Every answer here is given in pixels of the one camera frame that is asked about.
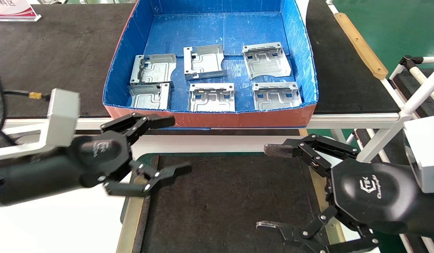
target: black work table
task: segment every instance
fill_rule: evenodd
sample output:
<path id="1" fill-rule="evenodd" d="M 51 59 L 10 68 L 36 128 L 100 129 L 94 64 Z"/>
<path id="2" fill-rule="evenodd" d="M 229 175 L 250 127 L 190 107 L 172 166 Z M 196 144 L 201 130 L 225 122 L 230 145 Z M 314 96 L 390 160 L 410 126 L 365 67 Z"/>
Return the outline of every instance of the black work table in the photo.
<path id="1" fill-rule="evenodd" d="M 133 4 L 35 5 L 37 22 L 0 23 L 6 89 L 81 96 L 81 117 L 108 117 L 103 86 Z M 320 98 L 314 114 L 388 113 L 399 108 L 363 64 L 323 0 L 309 2 L 306 26 Z M 11 118 L 45 118 L 47 103 L 8 96 Z"/>

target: green floor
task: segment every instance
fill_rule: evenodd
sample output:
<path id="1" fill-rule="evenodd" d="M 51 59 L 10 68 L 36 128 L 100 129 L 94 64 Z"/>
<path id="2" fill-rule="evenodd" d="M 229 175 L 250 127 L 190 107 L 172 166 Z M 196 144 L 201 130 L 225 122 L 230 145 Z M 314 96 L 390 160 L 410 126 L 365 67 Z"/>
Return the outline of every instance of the green floor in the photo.
<path id="1" fill-rule="evenodd" d="M 347 14 L 389 74 L 405 54 L 434 56 L 434 0 L 334 0 L 333 3 L 337 10 Z"/>

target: gripper logo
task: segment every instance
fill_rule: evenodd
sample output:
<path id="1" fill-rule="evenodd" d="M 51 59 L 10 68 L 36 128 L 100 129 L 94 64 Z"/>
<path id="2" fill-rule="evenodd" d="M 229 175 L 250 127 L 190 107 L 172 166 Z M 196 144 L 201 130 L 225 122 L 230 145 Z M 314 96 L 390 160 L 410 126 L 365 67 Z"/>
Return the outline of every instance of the gripper logo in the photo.
<path id="1" fill-rule="evenodd" d="M 381 198 L 381 185 L 375 175 L 372 175 L 372 180 L 370 180 L 368 176 L 363 176 L 362 179 L 359 180 L 359 184 L 361 190 L 367 193 L 377 191 L 376 197 L 378 199 Z"/>

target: blue plastic box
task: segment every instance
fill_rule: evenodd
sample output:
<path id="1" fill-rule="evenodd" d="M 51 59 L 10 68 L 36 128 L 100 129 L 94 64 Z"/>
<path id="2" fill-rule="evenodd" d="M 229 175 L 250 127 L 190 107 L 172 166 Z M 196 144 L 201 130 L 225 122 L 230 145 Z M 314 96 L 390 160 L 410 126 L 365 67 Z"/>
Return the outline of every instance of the blue plastic box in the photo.
<path id="1" fill-rule="evenodd" d="M 260 76 L 249 80 L 242 46 L 281 42 L 291 63 L 289 77 Z M 236 112 L 189 112 L 189 85 L 184 77 L 183 48 L 223 44 L 222 68 L 227 77 L 198 82 L 235 84 Z M 174 89 L 168 111 L 178 127 L 261 128 L 303 127 L 318 101 L 317 78 L 311 45 L 295 0 L 139 0 L 124 28 L 111 62 L 103 92 L 103 104 L 111 117 L 148 109 L 130 107 L 130 74 L 137 54 L 175 53 L 177 67 L 171 79 Z M 254 82 L 296 81 L 303 103 L 299 107 L 256 111 Z"/>

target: silver metal bracket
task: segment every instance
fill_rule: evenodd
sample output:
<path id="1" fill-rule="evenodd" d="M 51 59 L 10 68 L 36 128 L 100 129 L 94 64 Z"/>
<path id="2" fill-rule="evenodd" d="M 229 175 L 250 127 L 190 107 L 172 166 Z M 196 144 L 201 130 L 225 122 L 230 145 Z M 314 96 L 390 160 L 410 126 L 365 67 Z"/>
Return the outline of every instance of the silver metal bracket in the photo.
<path id="1" fill-rule="evenodd" d="M 130 85 L 169 82 L 176 67 L 177 56 L 174 53 L 135 56 Z"/>
<path id="2" fill-rule="evenodd" d="M 190 85 L 189 92 L 189 111 L 236 111 L 233 83 L 193 83 Z"/>
<path id="3" fill-rule="evenodd" d="M 226 77 L 222 70 L 223 46 L 206 45 L 184 48 L 184 75 L 186 80 Z"/>
<path id="4" fill-rule="evenodd" d="M 297 107 L 301 104 L 296 82 L 258 82 L 253 85 L 256 110 Z"/>
<path id="5" fill-rule="evenodd" d="M 291 66 L 280 42 L 242 46 L 248 76 L 288 77 Z"/>
<path id="6" fill-rule="evenodd" d="M 127 88 L 132 98 L 131 107 L 167 110 L 172 87 L 173 82 L 129 85 Z"/>

